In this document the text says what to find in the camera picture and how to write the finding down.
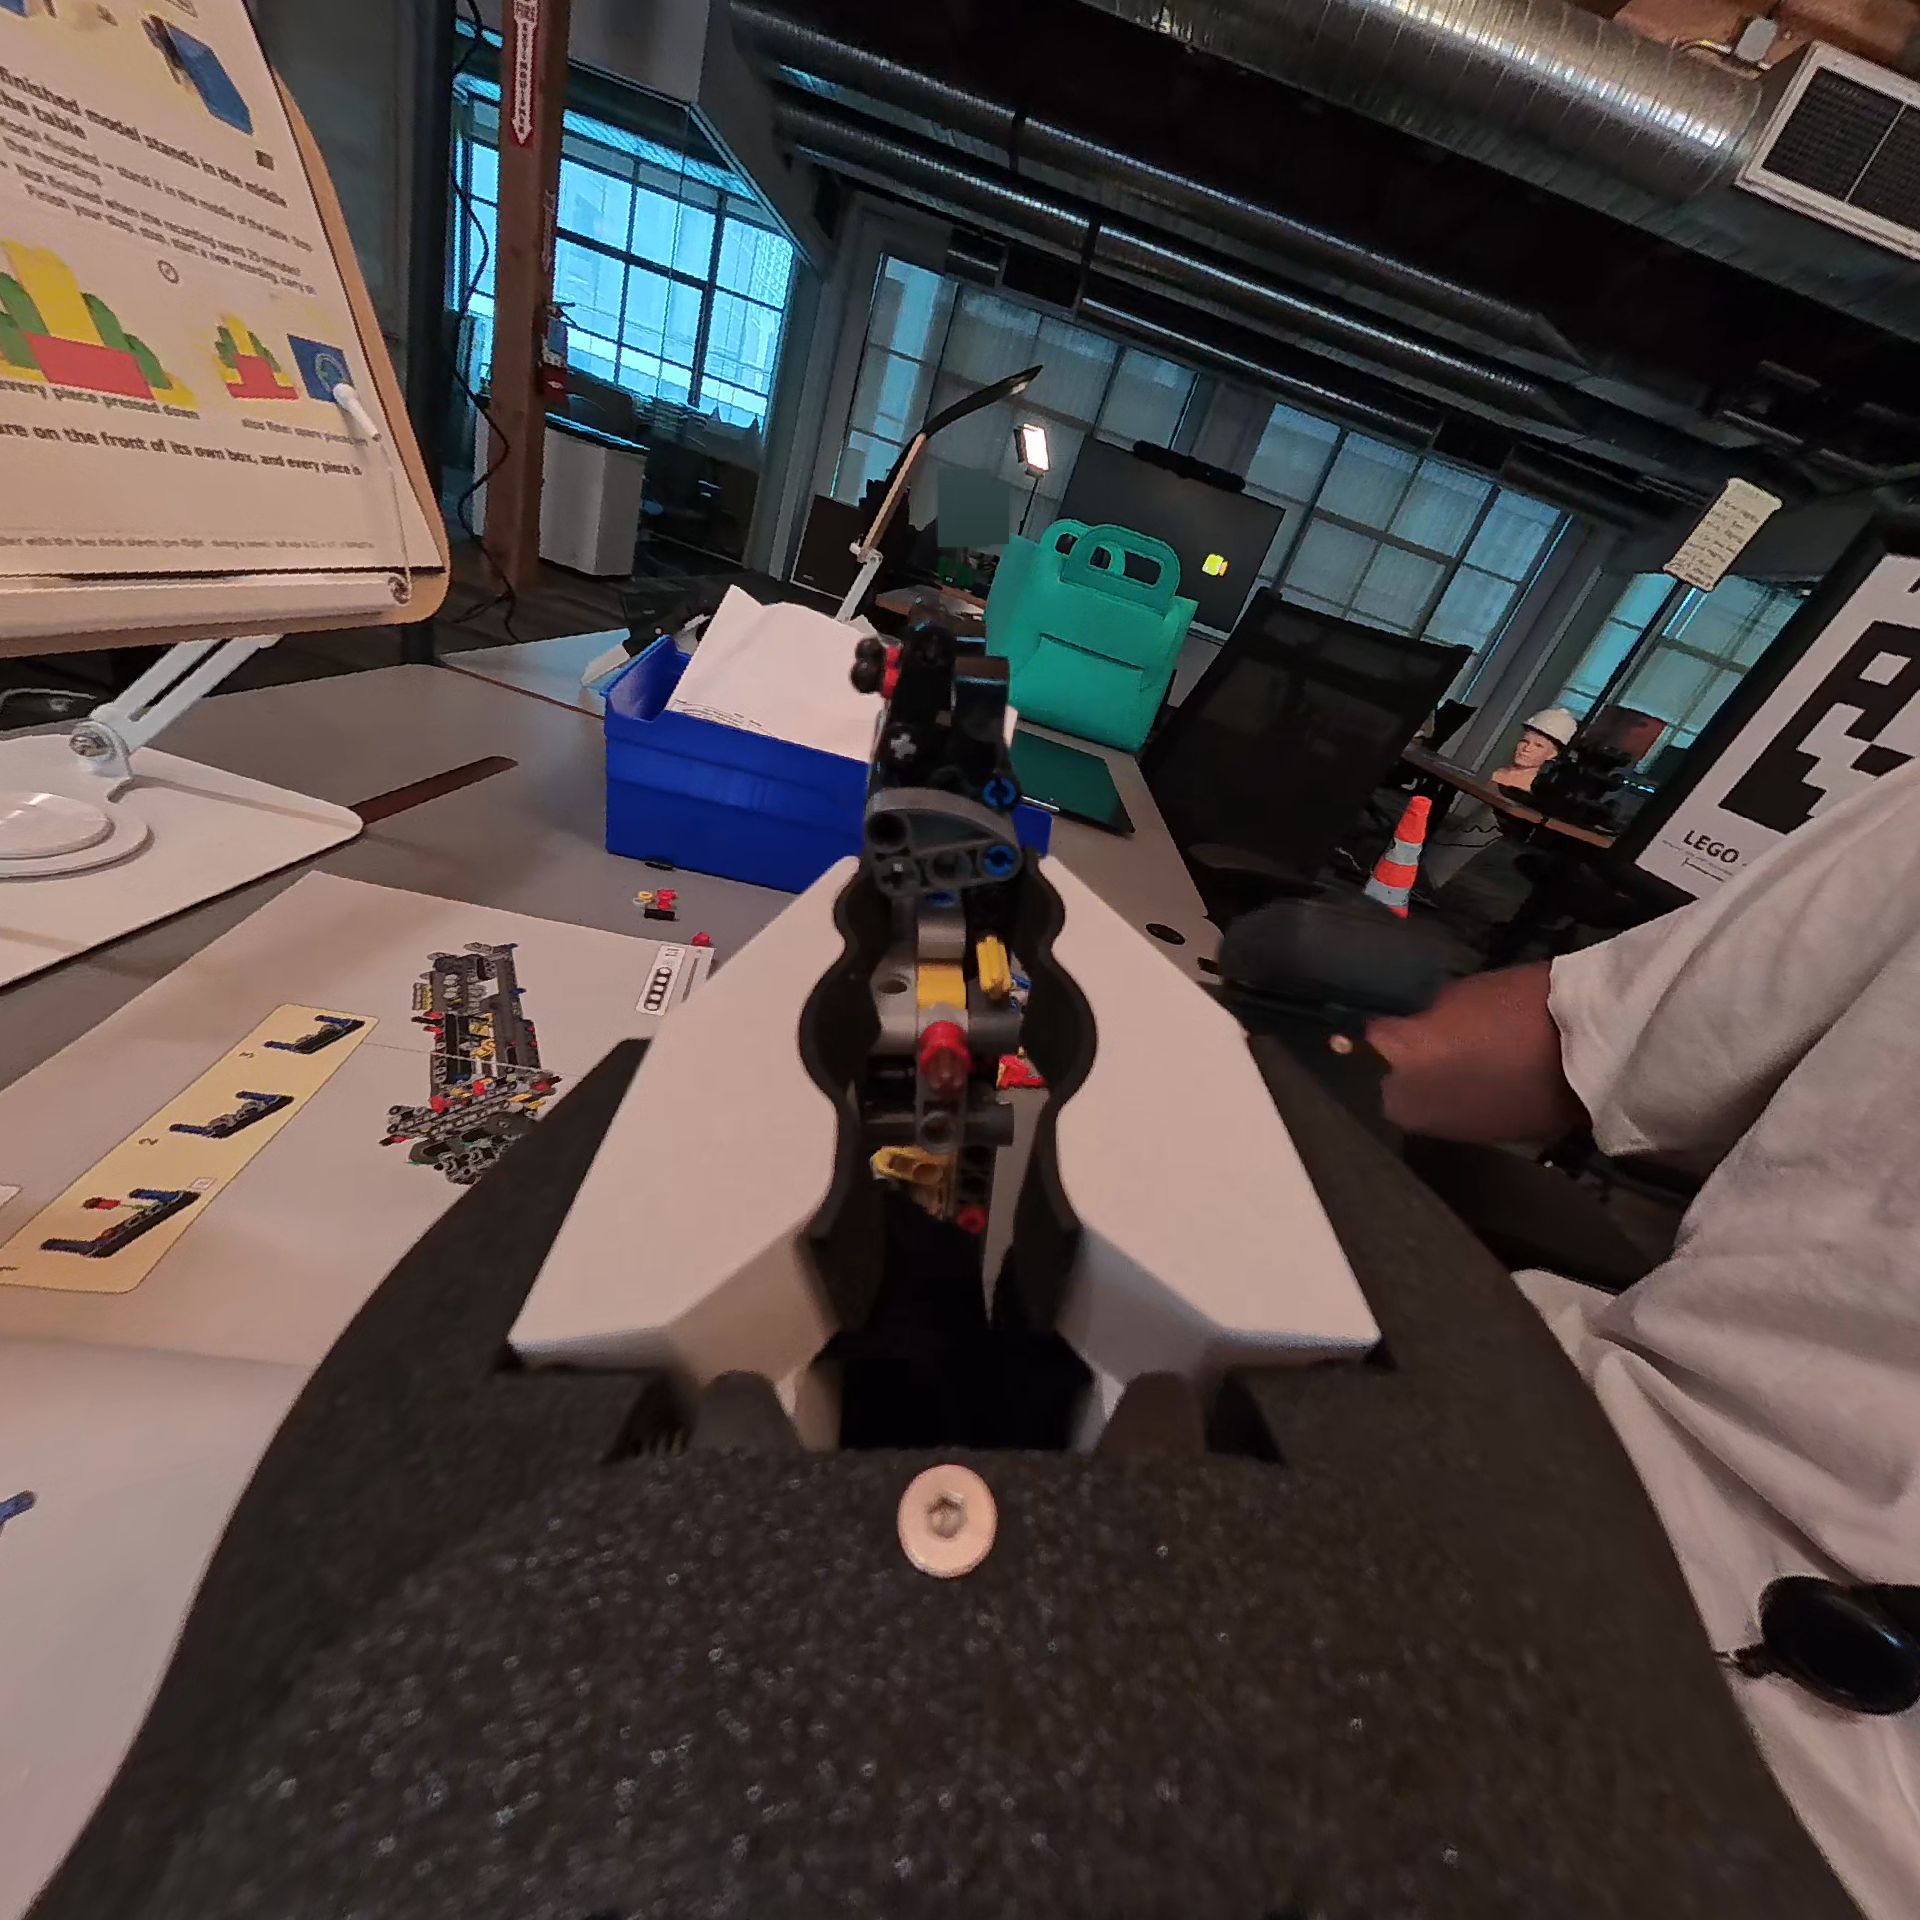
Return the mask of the crumpled white paper bags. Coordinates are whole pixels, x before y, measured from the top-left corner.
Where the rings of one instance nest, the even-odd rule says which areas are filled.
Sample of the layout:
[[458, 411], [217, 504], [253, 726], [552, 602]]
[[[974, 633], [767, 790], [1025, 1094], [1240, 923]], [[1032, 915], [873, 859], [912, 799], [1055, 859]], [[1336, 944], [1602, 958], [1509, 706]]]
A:
[[853, 688], [857, 640], [877, 638], [801, 603], [754, 602], [731, 586], [669, 699], [673, 713], [867, 763], [881, 698]]

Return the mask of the wall calendar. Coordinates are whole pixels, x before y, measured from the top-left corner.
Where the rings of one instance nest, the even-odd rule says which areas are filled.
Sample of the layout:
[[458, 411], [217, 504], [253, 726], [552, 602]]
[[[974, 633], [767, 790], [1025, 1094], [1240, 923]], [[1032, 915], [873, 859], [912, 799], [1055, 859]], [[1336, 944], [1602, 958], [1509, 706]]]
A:
[[1784, 498], [1766, 488], [1729, 479], [1663, 564], [1663, 575], [1690, 591], [1713, 592], [1782, 507]]

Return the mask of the curved black and wood stand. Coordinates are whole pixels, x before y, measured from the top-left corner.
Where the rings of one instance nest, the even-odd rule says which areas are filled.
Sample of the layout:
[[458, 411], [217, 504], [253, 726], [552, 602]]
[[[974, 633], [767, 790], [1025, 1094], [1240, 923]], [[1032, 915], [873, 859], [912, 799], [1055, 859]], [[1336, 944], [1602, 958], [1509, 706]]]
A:
[[885, 536], [906, 504], [910, 479], [929, 443], [943, 432], [946, 432], [946, 428], [959, 425], [965, 419], [982, 415], [995, 404], [1021, 398], [1041, 378], [1041, 374], [1043, 366], [1023, 368], [990, 386], [968, 393], [965, 398], [955, 401], [921, 425], [917, 436], [904, 449], [895, 468], [890, 472], [885, 491], [881, 497], [881, 506], [871, 516], [865, 537], [850, 546], [850, 553], [856, 559], [856, 578], [853, 586], [847, 591], [837, 614], [832, 615], [834, 623], [848, 627], [857, 617], [863, 602], [871, 592], [882, 564]]

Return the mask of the black mesh office chair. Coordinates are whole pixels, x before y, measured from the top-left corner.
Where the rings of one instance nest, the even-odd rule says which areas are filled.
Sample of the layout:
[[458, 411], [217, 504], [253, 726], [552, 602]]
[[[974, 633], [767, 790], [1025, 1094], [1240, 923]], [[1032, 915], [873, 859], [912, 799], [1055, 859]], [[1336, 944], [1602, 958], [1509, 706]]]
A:
[[1473, 647], [1418, 640], [1255, 592], [1213, 665], [1157, 722], [1146, 786], [1227, 928], [1312, 889], [1442, 702]]

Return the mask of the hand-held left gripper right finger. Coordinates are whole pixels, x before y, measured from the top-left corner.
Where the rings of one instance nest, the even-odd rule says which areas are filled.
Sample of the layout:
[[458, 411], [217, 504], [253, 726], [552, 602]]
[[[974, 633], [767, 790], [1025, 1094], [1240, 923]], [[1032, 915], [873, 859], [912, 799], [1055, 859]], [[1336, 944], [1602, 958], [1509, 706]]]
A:
[[1043, 855], [1023, 880], [1023, 1044], [1046, 1084], [1009, 1266], [1009, 1313], [1089, 1371], [1067, 1444], [1125, 1391], [1367, 1360], [1382, 1327], [1254, 1048], [1165, 948]]

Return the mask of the large black wall screen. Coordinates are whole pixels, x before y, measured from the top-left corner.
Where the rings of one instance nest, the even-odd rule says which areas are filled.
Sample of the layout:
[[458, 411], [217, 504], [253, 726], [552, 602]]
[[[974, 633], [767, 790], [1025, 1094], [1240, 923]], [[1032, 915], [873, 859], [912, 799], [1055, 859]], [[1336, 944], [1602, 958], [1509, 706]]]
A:
[[1178, 594], [1195, 603], [1194, 625], [1217, 635], [1237, 625], [1290, 516], [1234, 474], [1222, 486], [1214, 468], [1184, 456], [1103, 440], [1083, 442], [1064, 515], [1171, 546], [1182, 569]]

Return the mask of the black and white marker sign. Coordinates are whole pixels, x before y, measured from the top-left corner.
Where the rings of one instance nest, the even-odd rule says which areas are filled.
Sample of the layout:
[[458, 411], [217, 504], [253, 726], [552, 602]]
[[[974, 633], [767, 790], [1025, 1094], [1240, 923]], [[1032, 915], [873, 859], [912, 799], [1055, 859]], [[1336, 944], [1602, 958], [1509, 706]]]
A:
[[1714, 896], [1919, 754], [1919, 560], [1869, 540], [1813, 591], [1623, 839], [1670, 894]]

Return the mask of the grid pane window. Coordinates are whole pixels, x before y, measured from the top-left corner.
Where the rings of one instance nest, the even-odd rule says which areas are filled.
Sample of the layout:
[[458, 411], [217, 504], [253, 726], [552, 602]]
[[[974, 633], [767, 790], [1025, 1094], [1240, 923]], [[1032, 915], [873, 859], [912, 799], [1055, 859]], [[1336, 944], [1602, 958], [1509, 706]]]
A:
[[761, 432], [798, 263], [727, 162], [568, 120], [552, 297], [573, 374]]

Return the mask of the grey lego chassis assembly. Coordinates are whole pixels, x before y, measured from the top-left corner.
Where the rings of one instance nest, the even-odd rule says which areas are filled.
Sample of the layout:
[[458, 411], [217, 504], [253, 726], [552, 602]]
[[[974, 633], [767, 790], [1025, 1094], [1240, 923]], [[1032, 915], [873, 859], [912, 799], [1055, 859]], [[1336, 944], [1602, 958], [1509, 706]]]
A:
[[1001, 1071], [1025, 1048], [1015, 934], [1034, 849], [1010, 667], [921, 615], [863, 638], [850, 679], [881, 698], [859, 819], [859, 878], [885, 910], [857, 1086], [871, 1172], [978, 1240], [1015, 1138]]

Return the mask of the silver ventilation duct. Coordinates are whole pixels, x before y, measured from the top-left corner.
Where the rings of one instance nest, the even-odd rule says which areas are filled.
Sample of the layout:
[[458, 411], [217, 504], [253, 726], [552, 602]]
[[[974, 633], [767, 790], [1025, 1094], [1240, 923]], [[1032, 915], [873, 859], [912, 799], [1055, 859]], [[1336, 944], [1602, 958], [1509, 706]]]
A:
[[1194, 55], [1528, 178], [1691, 202], [1731, 178], [1766, 82], [1565, 3], [1098, 3]]

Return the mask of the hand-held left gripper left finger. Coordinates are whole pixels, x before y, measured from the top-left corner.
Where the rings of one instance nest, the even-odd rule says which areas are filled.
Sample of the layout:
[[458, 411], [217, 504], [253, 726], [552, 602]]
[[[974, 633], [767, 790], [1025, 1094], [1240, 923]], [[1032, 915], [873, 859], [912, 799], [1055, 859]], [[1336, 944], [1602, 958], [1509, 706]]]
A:
[[809, 1227], [853, 1170], [857, 1082], [881, 1023], [887, 915], [842, 857], [648, 1043], [512, 1323], [536, 1369], [658, 1369], [698, 1394], [767, 1382], [793, 1422], [837, 1422], [824, 1360], [865, 1315], [830, 1295]]

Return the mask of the white cabinet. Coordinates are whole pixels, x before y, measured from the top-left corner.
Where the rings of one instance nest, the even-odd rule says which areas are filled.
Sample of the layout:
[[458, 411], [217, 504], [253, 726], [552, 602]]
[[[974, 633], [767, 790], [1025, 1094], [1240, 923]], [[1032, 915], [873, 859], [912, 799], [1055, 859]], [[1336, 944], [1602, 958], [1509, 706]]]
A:
[[[488, 577], [502, 583], [496, 562], [506, 551], [506, 522], [490, 494], [506, 460], [490, 410], [474, 417], [474, 494], [466, 506]], [[589, 432], [577, 423], [546, 423], [541, 494], [541, 560], [595, 582], [626, 582], [633, 575], [645, 491], [645, 451]]]

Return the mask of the orange traffic cone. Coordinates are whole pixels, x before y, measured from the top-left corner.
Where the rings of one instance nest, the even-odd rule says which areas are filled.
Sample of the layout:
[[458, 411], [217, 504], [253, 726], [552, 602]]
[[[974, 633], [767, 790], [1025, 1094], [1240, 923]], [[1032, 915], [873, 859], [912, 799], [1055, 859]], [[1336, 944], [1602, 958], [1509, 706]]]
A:
[[1386, 851], [1362, 884], [1362, 896], [1399, 921], [1408, 920], [1414, 888], [1423, 876], [1429, 820], [1431, 799], [1416, 793], [1406, 802]]

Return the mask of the white ceiling vent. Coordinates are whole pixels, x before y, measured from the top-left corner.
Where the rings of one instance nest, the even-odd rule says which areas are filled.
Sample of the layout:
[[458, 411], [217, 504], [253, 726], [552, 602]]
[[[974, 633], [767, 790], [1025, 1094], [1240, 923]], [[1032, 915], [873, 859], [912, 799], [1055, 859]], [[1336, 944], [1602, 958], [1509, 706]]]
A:
[[1770, 68], [1736, 186], [1919, 259], [1919, 80], [1813, 42]]

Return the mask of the mannequin head white helmet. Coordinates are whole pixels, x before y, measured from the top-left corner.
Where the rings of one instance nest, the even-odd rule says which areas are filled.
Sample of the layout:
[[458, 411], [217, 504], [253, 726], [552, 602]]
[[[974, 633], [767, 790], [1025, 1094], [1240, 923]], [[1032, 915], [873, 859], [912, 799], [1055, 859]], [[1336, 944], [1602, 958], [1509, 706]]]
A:
[[1577, 716], [1567, 706], [1537, 712], [1523, 726], [1523, 734], [1507, 763], [1494, 770], [1494, 786], [1513, 796], [1531, 793], [1537, 778], [1575, 742], [1577, 728]]

